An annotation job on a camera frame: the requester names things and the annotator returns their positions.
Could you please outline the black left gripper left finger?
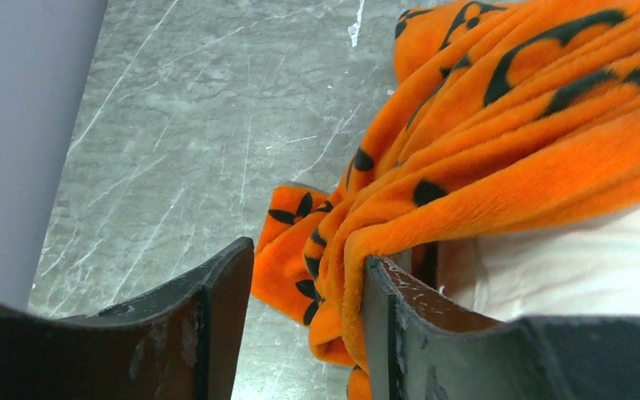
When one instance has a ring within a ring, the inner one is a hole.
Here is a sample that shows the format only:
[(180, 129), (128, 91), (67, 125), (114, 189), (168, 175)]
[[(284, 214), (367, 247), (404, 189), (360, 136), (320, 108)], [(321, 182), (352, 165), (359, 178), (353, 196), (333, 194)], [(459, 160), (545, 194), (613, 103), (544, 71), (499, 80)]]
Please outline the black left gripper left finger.
[(228, 399), (252, 274), (253, 241), (240, 237), (93, 315), (0, 305), (0, 399)]

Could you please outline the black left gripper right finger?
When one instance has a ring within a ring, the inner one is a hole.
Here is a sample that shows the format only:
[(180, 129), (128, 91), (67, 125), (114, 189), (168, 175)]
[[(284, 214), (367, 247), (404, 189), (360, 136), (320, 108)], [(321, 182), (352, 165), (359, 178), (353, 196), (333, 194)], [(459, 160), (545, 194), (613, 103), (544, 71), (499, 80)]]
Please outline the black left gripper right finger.
[(498, 322), (370, 257), (362, 323), (375, 399), (640, 399), (640, 317)]

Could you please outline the white pillow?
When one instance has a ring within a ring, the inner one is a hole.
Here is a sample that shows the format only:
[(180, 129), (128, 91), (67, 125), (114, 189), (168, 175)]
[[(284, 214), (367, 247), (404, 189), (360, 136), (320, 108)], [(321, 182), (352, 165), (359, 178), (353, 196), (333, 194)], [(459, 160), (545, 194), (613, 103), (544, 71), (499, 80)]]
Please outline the white pillow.
[(565, 227), (444, 242), (437, 288), (508, 321), (522, 315), (640, 315), (640, 206)]

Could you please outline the orange patterned pillowcase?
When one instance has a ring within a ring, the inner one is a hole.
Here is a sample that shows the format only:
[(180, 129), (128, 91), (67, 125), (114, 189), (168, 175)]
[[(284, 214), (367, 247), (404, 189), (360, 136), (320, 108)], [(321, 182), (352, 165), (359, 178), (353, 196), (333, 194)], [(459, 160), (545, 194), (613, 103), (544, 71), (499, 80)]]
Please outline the orange patterned pillowcase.
[(309, 329), (371, 397), (371, 256), (553, 228), (640, 204), (640, 1), (454, 1), (395, 34), (397, 90), (337, 189), (269, 204), (252, 294)]

